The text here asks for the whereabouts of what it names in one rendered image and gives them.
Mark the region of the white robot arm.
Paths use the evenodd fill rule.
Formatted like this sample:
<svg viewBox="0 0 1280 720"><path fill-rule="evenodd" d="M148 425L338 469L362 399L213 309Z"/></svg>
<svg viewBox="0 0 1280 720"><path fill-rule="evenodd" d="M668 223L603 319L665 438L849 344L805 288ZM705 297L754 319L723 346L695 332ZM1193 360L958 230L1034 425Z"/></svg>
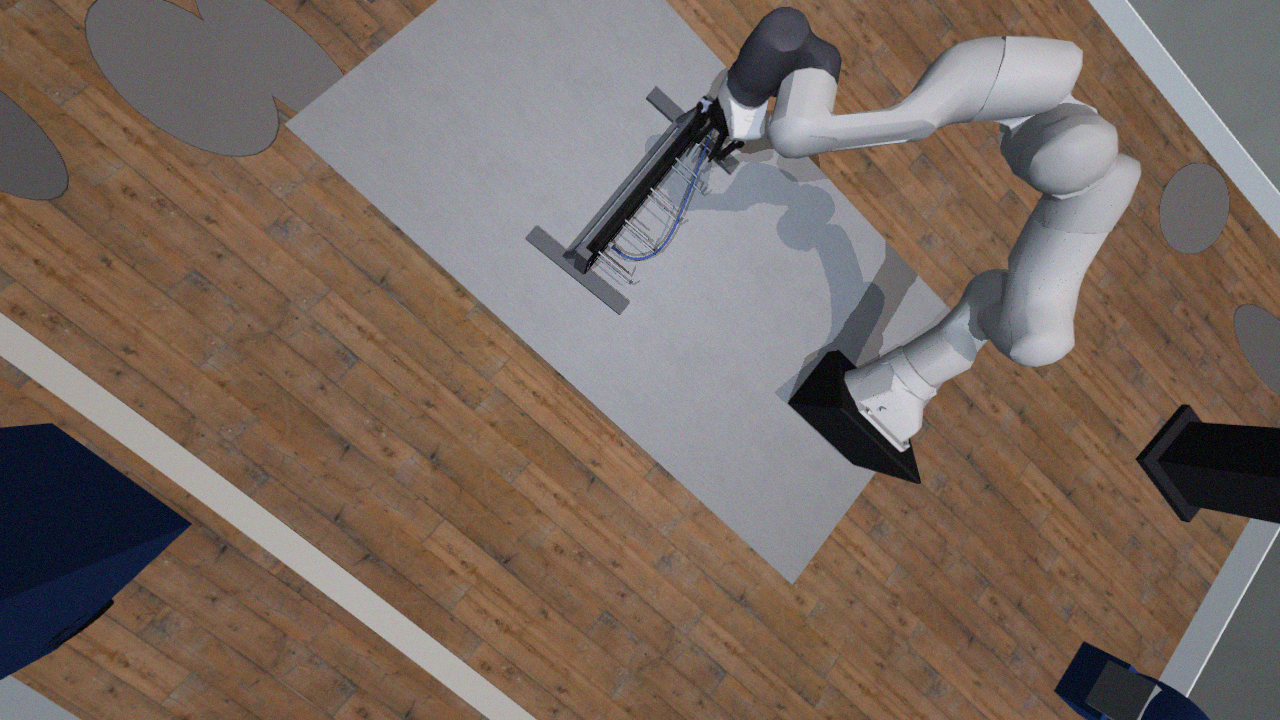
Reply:
<svg viewBox="0 0 1280 720"><path fill-rule="evenodd" d="M961 41L931 63L901 102L835 115L841 63L803 12L780 6L763 17L719 86L730 138L763 137L771 96L767 138L783 158L915 142L948 124L996 120L1012 174L1042 192L1009 270L975 275L940 324L845 372L858 411L902 452L922 428L924 400L970 369L987 340L1021 366L1056 363L1075 346L1082 281L1132 201L1140 161L1117 152L1116 127L1071 96L1083 67L1071 41Z"/></svg>

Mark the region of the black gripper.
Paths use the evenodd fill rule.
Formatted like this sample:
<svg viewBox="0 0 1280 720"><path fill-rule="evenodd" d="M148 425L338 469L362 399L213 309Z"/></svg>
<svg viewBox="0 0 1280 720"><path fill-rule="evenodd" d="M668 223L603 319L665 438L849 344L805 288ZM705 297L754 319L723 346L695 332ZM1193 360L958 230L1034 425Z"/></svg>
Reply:
<svg viewBox="0 0 1280 720"><path fill-rule="evenodd" d="M717 96L717 97L716 97L716 100L713 100L712 102L709 102L709 101L708 101L708 97L707 97L707 96L703 96L703 97L701 97L701 100L700 100L700 101L698 102L696 108L698 108L698 114L696 114L696 117L695 117L695 120L694 120L694 123L692 123L692 129L691 129L691 133L690 133L690 135L691 135L692 137L695 137L696 140L695 140L695 142L692 143L692 147L694 147L694 149L692 149L692 151L691 151L691 152L689 154L689 160L690 160L690 159L692 158L692 155L694 155L694 154L695 154L695 152L698 151L698 149L700 147L701 142L704 141L704 138L707 137L707 135L708 135L708 133L710 132L710 129L713 129L713 128L714 128L714 129L717 129L717 131L719 132L719 135L718 135L718 137L717 137L717 140L716 140L716 143L714 143L713 149L710 150L710 152L709 152L709 155L707 156L707 159L705 159L705 160L704 160L704 161L701 163L701 167L699 167L699 169L701 170L701 169L703 169L703 167L705 167L708 161L712 161L712 159L713 159L713 158L717 158L717 160L718 160L718 161L721 161L721 160L722 160L722 159L724 159L724 158L726 158L727 155L730 155L730 152L732 152L732 151L733 151L735 149L742 149L742 146L744 146L744 145L745 145L745 143L746 143L748 141L735 141L735 140L733 140L733 142L732 142L732 143L730 143L730 145L728 145L728 146L727 146L726 149L723 149L724 151L723 151L723 150L721 150L722 145L724 143L724 138L726 138L727 136L730 136L730 135L728 135L728 128L727 128L727 124L726 124L726 120L724 120L724 113L723 113L723 110L721 109L721 104L719 104L719 101L718 101L718 96ZM707 128L705 128L705 129L703 129L703 132L701 132L700 129L701 129L701 124L703 124L703 120L704 120L704 118L705 118L705 115L707 115L707 110L709 111L709 117L710 117L710 123L709 123L709 126L707 126ZM713 117L713 114L714 114L714 117L716 117L716 118ZM719 124L718 124L717 122L718 122L718 123L719 123L721 126L719 126ZM724 129L723 127L724 127L726 129ZM721 129L721 128L722 128L722 129ZM723 152L722 152L722 151L723 151Z"/></svg>

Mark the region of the grey metal rack with black panel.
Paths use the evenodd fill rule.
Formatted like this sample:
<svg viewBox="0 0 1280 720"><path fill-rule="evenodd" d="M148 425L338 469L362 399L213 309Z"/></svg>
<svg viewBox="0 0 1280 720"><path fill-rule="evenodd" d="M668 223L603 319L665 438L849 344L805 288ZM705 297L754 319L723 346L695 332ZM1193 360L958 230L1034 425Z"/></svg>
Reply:
<svg viewBox="0 0 1280 720"><path fill-rule="evenodd" d="M692 137L690 132L692 129L692 123L698 113L696 108L692 108L691 110L685 113L657 86L646 96L646 100L652 102L652 105L655 106L664 117L667 117L672 122L672 124L669 126L668 129L666 129L664 135L660 136L660 138L657 141L657 143L654 143L654 146L649 150L649 152L646 152L643 160L639 161L637 167L634 168L634 170L628 174L625 182L620 184L618 190L614 191L614 193L611 196L611 199L608 199L608 201L596 213L596 215L593 217L593 220L588 223L588 225L582 229L582 232L577 236L577 238L573 240L570 247L567 250L562 249L559 243L556 243L556 241L552 240L548 234L545 234L541 229L539 229L538 225L535 225L525 238L530 243L532 243L532 246L535 246L538 250L545 254L547 258L550 258L553 263L556 263L564 272L572 275L575 281L579 281L580 284L588 288L591 293L594 293L598 299L600 299L617 314L621 314L630 302L620 293L617 293L613 288L611 288L609 284L605 284L605 282L602 281L598 275L595 275L591 270L589 270L590 266L593 266L596 259L599 259L602 263L605 264L605 266L609 266L612 272L614 272L623 281L631 284L634 279L628 282L627 279L625 279L623 275L616 272L609 264L607 264L599 256L602 255L603 258L605 258L605 255L602 252L604 252L607 247L614 249L614 251L617 250L614 247L614 243L612 243L612 241L620 233L620 231L622 231L622 228L628 231L628 228L626 227L627 223L628 225L634 227L635 231L637 231L637 228L632 225L628 220L631 219L631 217L634 217L637 209L641 208L643 202L645 202L646 199L652 199L650 196L652 192L657 193L655 191L657 186L660 183L660 179L663 181L663 178L668 174L668 172L672 168L680 176L682 176L685 181L689 181L680 170L675 168L675 164L677 161L698 178L698 176L692 170L690 170L689 167L686 167L682 161L678 160L684 155L684 152L686 152L690 145L695 142L695 137ZM675 132L675 135L669 138L666 146L660 149L662 143L666 142L666 140L669 137L669 135L672 135L672 132L677 127L678 129ZM652 159L652 156L657 152L658 149L660 149L660 152L658 152L657 156L645 168L645 170L643 170L643 167L646 165L646 161ZM620 199L620 201L616 202L614 208L611 209L611 211L605 215L602 223L596 225L596 222L602 219L605 211L627 188L627 186L634 181L634 178L637 176L640 170L643 170L643 173L637 177L634 184L631 184L630 188L625 192L625 195ZM692 182L689 181L689 183L691 184ZM673 209L673 206L669 202L667 202L666 199L663 199L659 193L657 193L657 196L662 199L667 205L669 205L669 208ZM652 199L652 201L655 202L671 218L673 218L675 222L677 220L654 199ZM596 225L595 231L593 231L594 225ZM588 240L581 245L579 250L575 250L590 231L593 231L593 233L588 237ZM634 232L631 231L628 231L628 233L634 234ZM637 233L643 234L641 231L637 231ZM634 234L634 237L639 240L643 245L645 245L646 249L652 250L652 252L655 254L658 251L659 247L657 247L657 250L654 251L646 243L644 243L643 240L640 240L636 234ZM645 234L643 234L643 237L648 240ZM623 272L622 269L620 269L620 266L612 263L611 259L605 258L605 260L609 261L613 266L616 266L620 272Z"/></svg>

